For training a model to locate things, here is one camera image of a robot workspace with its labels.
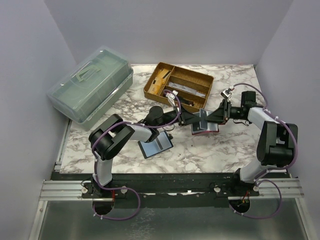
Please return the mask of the red leather card holder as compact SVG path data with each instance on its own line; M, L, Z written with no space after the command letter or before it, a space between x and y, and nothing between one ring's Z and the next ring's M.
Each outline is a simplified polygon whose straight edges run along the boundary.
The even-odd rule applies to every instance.
M213 113L213 111L205 110L203 108L194 113L196 116L200 117L200 121L191 124L191 134L193 136L219 132L219 125L217 123L208 122L206 120L206 117L211 113Z

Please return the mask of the black leather card holder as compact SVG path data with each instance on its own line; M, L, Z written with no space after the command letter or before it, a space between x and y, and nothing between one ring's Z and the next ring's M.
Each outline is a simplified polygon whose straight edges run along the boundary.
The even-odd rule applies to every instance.
M139 148L145 159L151 158L174 147L173 136L166 131L162 131L152 142L138 141Z

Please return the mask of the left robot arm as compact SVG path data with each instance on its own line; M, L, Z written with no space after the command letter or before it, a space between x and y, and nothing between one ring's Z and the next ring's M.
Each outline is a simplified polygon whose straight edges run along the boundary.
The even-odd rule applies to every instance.
M147 116L138 123L123 121L113 114L88 137L94 160L93 179L100 188L112 180L113 158L128 141L137 141L144 158L153 157L173 147L172 136L159 129L178 123L188 126L200 122L201 118L183 107L174 107L164 112L160 106L153 106Z

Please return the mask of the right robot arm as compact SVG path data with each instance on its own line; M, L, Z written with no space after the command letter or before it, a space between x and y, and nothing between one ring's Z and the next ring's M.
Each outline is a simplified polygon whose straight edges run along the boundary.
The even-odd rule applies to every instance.
M256 101L256 92L243 91L240 106L232 106L231 90L221 93L223 100L218 108L205 117L209 123L224 125L228 120L244 120L257 126L261 132L256 157L245 167L237 169L226 184L233 192L251 190L258 180L272 170L285 170L297 159L298 126L272 117Z

